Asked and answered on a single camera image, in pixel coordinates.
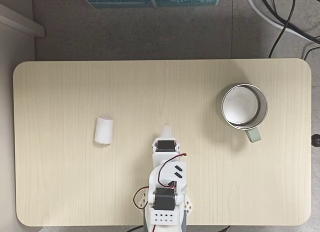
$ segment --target white cable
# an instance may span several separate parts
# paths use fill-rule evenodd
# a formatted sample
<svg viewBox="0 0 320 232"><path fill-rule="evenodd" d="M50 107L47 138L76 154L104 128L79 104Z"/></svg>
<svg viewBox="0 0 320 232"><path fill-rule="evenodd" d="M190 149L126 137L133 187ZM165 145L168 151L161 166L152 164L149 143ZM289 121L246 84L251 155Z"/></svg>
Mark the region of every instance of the white cable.
<svg viewBox="0 0 320 232"><path fill-rule="evenodd" d="M248 0L250 6L252 7L252 9L260 16L262 17L265 21L267 21L269 24L271 24L272 26L275 26L279 29L283 29L284 26L282 26L281 24L276 23L275 21L271 20L270 18L268 18L266 15L264 15L261 11L259 11L259 9L255 6L254 2L252 0ZM286 28L285 29L287 32L290 32L294 35L297 35L305 40L311 41L308 38L300 35L299 33L295 32L294 30L290 29L290 28Z"/></svg>

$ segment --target mug rim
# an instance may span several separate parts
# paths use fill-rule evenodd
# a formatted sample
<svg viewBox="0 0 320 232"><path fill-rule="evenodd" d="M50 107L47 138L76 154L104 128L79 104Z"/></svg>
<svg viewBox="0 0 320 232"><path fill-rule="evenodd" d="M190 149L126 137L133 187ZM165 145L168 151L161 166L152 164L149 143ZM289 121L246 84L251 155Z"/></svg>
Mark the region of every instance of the mug rim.
<svg viewBox="0 0 320 232"><path fill-rule="evenodd" d="M248 87L254 87L256 90L258 90L264 97L264 100L265 100L265 103L266 103L266 109L265 109L265 114L263 116L263 118L259 121L259 123L257 123L255 126L252 126L250 128L241 128L241 127L238 127L238 126L235 126L233 125L232 123L230 123L227 119L226 119L226 116L225 116L225 112L224 112L224 101L225 101L225 97L228 95L229 92L231 92L233 89L239 87L239 86L248 86ZM239 83L239 84L234 84L234 86L232 88L230 88L225 94L224 94L224 97L222 98L222 102L221 102L221 112L222 112L222 116L224 118L224 120L229 124L231 125L232 127L236 128L236 129L239 129L239 130L244 130L244 131L247 131L247 130L251 130L251 129L254 129L256 128L258 125L260 125L266 118L267 114L268 114L268 110L269 110L269 105L268 105L268 100L265 96L265 94L260 90L260 88L258 88L257 86L255 85L252 85L252 84L249 84L249 83Z"/></svg>

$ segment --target wall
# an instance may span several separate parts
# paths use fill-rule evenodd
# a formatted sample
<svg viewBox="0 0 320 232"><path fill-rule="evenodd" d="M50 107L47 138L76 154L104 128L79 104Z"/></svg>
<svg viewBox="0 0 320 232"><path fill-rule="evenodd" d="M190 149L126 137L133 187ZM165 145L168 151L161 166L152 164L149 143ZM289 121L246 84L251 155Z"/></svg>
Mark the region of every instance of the wall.
<svg viewBox="0 0 320 232"><path fill-rule="evenodd" d="M0 0L32 19L32 0ZM13 71L23 61L35 60L34 38L0 23L0 232L37 232L16 217Z"/></svg>
<svg viewBox="0 0 320 232"><path fill-rule="evenodd" d="M31 20L33 19L32 0L0 0L0 3Z"/></svg>

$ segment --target white baseboard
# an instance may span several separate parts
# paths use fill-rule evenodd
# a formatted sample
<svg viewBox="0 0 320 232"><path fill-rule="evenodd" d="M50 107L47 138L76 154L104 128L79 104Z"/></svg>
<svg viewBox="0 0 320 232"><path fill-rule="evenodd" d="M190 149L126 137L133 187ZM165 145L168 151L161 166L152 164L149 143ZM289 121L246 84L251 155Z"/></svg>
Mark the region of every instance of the white baseboard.
<svg viewBox="0 0 320 232"><path fill-rule="evenodd" d="M45 28L0 4L0 23L13 27L34 37L45 37Z"/></svg>

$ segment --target red wire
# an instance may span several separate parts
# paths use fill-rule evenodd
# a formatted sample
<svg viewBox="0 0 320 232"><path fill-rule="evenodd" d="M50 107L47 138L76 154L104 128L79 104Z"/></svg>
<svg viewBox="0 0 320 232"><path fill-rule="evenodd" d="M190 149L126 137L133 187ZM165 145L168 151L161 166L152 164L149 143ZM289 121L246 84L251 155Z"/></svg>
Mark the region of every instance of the red wire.
<svg viewBox="0 0 320 232"><path fill-rule="evenodd" d="M159 170L159 174L158 174L158 183L163 186L163 187L167 187L167 188L170 188L171 186L165 186L164 184L162 184L160 182L160 173L163 169L163 167L166 165L166 163L168 163L169 161L172 161L173 159L177 158L177 157L180 157L180 156L186 156L187 154L186 153L181 153L181 154L178 154L176 156L173 156L171 159L167 160L166 162L164 162L164 164L161 166L160 170Z"/></svg>
<svg viewBox="0 0 320 232"><path fill-rule="evenodd" d="M146 203L143 207L139 207L139 206L136 204L136 202L135 202L136 195L137 195L140 191L145 190L145 189L148 189L148 188L149 188L149 186L145 186L145 187L140 188L139 190L137 190L137 192L136 192L135 195L133 196L133 199L132 199L133 205L134 205L137 209L139 209L139 210L143 210L143 209L147 206L148 203Z"/></svg>

